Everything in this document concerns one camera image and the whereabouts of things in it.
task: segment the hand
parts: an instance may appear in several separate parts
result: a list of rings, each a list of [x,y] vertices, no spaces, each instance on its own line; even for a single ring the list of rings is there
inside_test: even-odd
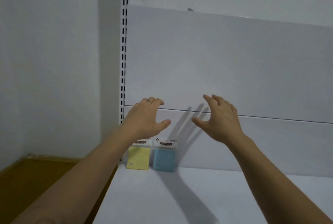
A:
[[[240,127],[237,109],[223,98],[212,95],[204,95],[211,114],[209,121],[192,118],[195,125],[205,131],[211,138],[218,142],[228,144],[234,139],[244,136]]]
[[[160,105],[164,105],[164,101],[161,99],[144,98],[128,112],[121,127],[130,132],[135,141],[158,135],[171,124],[170,120],[156,123],[157,109]]]

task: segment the yellow sticky note pad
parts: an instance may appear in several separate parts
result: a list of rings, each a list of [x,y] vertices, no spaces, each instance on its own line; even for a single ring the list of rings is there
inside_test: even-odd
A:
[[[127,169],[148,170],[150,148],[130,147],[128,149]]]

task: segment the right hand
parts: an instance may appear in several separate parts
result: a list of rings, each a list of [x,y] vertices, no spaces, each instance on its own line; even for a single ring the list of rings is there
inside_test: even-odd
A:
[[[245,136],[239,123],[237,109],[220,96],[204,95],[211,114],[209,121],[192,118],[195,125],[205,131],[211,138],[224,144]]]

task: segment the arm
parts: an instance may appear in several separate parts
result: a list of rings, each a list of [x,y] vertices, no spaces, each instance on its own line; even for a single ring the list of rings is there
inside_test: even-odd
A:
[[[170,120],[156,123],[157,109],[163,104],[153,97],[135,104],[108,139],[47,189],[13,224],[84,223],[123,153],[135,141],[155,136],[170,125]]]
[[[193,122],[234,154],[269,224],[333,223],[243,133],[232,104],[215,95],[204,99],[211,109],[210,120],[193,118]]]

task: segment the left hand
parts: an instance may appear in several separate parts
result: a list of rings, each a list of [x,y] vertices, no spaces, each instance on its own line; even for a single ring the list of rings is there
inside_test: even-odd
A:
[[[164,105],[164,101],[161,99],[144,98],[128,112],[121,127],[130,132],[135,141],[158,135],[171,124],[170,120],[156,123],[157,109],[160,105]]]

